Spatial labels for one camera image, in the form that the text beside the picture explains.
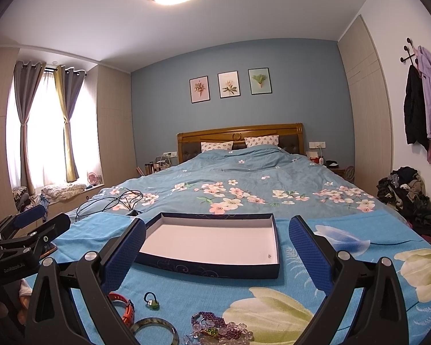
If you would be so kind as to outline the person left hand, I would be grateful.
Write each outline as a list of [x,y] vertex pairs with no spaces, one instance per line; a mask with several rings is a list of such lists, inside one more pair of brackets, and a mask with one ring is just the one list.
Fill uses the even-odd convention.
[[32,296],[32,288],[28,285],[27,281],[25,279],[20,280],[20,287],[19,287],[19,310],[18,310],[18,321],[25,325],[27,320],[27,314],[28,314],[28,307],[31,301]]

